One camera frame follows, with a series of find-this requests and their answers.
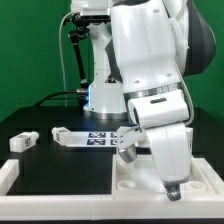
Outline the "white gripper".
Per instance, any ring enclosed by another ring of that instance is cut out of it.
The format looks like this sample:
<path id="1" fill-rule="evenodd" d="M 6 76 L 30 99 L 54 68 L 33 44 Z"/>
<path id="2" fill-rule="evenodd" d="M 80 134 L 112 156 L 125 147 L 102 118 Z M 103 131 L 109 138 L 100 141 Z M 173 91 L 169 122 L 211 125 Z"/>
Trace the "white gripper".
<path id="1" fill-rule="evenodd" d="M 131 163 L 137 158 L 135 144 L 149 148 L 159 177 L 166 185 L 170 201 L 181 199 L 179 183 L 190 176 L 192 129 L 183 122 L 140 129 L 121 126 L 117 130 L 117 151 L 120 157 Z"/>

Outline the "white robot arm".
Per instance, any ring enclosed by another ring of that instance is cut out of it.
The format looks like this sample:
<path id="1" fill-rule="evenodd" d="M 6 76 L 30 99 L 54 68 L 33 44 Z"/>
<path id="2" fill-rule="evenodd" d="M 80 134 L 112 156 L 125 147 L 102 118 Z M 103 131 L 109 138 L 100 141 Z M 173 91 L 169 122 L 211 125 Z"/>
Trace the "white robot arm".
<path id="1" fill-rule="evenodd" d="M 127 163 L 152 153 L 170 200 L 190 176 L 194 109 L 184 76 L 211 63 L 214 34 L 193 0 L 72 0 L 73 21 L 93 44 L 87 115 L 128 118 L 117 151 Z"/>

